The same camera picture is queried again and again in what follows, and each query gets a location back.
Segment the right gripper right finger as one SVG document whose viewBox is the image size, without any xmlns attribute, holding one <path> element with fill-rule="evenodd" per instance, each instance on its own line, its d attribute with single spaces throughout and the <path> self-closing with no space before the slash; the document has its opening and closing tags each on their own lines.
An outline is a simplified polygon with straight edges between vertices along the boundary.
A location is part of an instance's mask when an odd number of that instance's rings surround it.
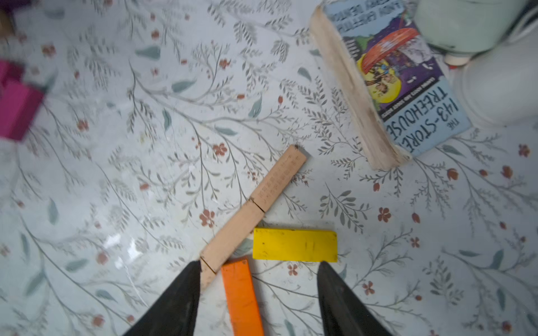
<svg viewBox="0 0 538 336">
<path fill-rule="evenodd" d="M 326 261 L 319 264 L 317 289 L 325 335 L 391 336 Z"/>
</svg>

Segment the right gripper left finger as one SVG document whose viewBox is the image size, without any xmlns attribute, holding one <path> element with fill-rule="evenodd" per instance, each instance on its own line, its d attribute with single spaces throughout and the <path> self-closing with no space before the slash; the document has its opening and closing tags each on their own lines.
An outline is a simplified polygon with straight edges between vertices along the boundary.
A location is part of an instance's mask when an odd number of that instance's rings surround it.
<svg viewBox="0 0 538 336">
<path fill-rule="evenodd" d="M 126 335 L 193 335 L 200 300 L 200 274 L 200 262 L 190 262 Z"/>
</svg>

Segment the orange block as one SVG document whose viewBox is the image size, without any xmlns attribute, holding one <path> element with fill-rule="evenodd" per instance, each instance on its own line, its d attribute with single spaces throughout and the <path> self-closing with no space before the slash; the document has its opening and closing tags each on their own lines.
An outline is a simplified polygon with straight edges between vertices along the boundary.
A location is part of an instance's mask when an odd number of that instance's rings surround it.
<svg viewBox="0 0 538 336">
<path fill-rule="evenodd" d="M 264 336 L 248 259 L 225 264 L 221 274 L 234 335 Z"/>
</svg>

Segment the yellow thin block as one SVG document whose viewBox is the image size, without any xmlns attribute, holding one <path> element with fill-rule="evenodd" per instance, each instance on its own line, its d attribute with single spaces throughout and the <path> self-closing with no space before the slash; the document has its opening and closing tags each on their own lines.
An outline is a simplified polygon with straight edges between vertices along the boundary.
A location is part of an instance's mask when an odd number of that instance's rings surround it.
<svg viewBox="0 0 538 336">
<path fill-rule="evenodd" d="M 253 258 L 307 263 L 337 263 L 338 235 L 327 230 L 256 228 Z"/>
</svg>

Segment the natural wood block long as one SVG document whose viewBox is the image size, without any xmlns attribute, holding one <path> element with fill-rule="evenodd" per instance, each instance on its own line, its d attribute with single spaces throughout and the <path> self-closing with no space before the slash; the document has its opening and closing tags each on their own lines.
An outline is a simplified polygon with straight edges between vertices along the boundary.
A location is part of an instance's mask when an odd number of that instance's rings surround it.
<svg viewBox="0 0 538 336">
<path fill-rule="evenodd" d="M 307 155 L 297 145 L 291 145 L 262 179 L 250 199 L 266 213 L 306 161 Z"/>
</svg>

